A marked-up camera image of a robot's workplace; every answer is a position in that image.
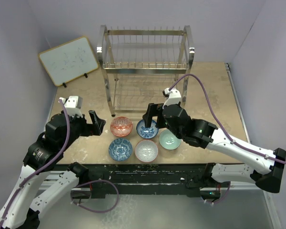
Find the blue floral bowl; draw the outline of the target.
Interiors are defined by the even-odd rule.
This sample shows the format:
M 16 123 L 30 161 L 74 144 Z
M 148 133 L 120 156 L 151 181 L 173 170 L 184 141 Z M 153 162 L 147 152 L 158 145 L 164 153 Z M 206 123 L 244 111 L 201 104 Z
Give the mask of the blue floral bowl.
M 157 136 L 159 128 L 156 127 L 156 122 L 152 120 L 151 127 L 145 127 L 144 120 L 140 120 L 136 126 L 137 134 L 144 139 L 151 139 Z

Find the red zigzag patterned bowl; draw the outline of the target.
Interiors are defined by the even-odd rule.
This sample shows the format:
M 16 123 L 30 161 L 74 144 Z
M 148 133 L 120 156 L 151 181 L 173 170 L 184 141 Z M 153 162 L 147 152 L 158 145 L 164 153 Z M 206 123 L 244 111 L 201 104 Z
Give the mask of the red zigzag patterned bowl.
M 113 119 L 110 124 L 110 131 L 116 137 L 125 137 L 131 133 L 132 129 L 132 121 L 124 116 Z

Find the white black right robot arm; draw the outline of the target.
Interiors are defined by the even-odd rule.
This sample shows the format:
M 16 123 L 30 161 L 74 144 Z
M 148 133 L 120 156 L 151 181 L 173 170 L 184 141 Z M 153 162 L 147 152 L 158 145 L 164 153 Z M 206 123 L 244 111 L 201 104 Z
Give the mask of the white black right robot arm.
M 203 119 L 191 118 L 178 104 L 165 106 L 150 103 L 143 115 L 146 127 L 157 118 L 158 128 L 166 128 L 190 146 L 209 149 L 230 156 L 240 163 L 222 165 L 214 163 L 203 174 L 203 183 L 213 187 L 228 181 L 253 183 L 263 191 L 279 193 L 286 161 L 286 151 L 264 149 L 232 136 Z

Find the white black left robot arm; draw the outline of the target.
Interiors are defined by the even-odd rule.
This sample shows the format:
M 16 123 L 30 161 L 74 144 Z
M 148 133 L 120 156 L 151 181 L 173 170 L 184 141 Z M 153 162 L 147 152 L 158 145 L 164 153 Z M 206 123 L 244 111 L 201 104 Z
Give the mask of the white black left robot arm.
M 63 158 L 64 151 L 80 136 L 100 136 L 106 121 L 94 111 L 85 116 L 54 115 L 35 143 L 29 146 L 19 179 L 7 202 L 0 210 L 0 229 L 36 229 L 42 213 L 74 186 L 83 187 L 89 180 L 89 170 L 78 162 L 67 167 L 59 180 L 37 196 L 39 187 Z

